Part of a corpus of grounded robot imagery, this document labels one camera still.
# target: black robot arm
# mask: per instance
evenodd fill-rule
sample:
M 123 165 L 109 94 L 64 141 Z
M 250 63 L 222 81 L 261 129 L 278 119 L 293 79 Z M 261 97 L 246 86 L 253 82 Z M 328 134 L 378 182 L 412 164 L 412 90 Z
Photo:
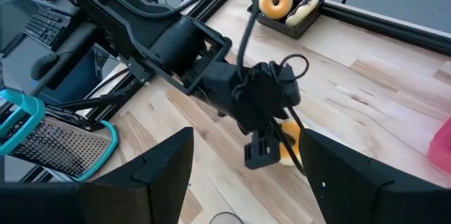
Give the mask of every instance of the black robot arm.
M 180 8 L 143 0 L 73 0 L 102 27 L 121 60 L 141 81 L 152 73 L 237 121 L 244 134 L 245 165 L 260 168 L 279 161 L 279 142 L 309 180 L 327 223 L 451 223 L 451 192 L 353 151 L 302 128 L 292 106 L 300 102 L 292 68 L 259 63 L 243 66 L 247 39 L 257 15 L 257 0 L 237 55 L 225 57 L 231 41 Z M 288 118 L 288 108 L 302 128 L 297 161 L 274 118 Z

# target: wood grain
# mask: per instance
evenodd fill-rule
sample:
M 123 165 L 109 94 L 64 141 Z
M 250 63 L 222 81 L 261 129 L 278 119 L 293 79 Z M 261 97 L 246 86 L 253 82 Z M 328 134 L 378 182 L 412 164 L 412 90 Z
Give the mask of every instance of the wood grain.
M 230 0 L 208 21 L 232 39 L 228 61 L 235 60 L 248 5 L 250 0 Z M 304 54 L 311 64 L 298 80 L 302 101 L 295 110 L 304 123 L 384 163 L 451 187 L 451 175 L 425 156 L 451 114 L 448 57 L 321 16 L 299 40 L 256 23 L 245 63 L 279 62 L 293 53 Z M 290 64 L 295 71 L 305 66 L 300 60 Z M 242 147 L 250 138 L 235 121 L 161 78 L 146 84 L 112 122 L 121 142 L 96 177 L 182 127 L 194 128 L 192 175 L 180 223 L 208 223 L 221 211 L 247 223 L 324 223 L 305 177 L 280 165 L 246 169 Z

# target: teal cheese grater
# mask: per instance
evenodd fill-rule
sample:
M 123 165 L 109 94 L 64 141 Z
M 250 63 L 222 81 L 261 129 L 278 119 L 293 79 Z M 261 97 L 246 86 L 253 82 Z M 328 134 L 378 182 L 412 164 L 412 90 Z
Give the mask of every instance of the teal cheese grater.
M 18 108 L 0 125 L 0 155 L 10 155 L 83 181 L 113 153 L 118 134 L 102 121 L 109 137 L 46 116 L 44 103 L 34 97 L 2 90 L 0 97 Z

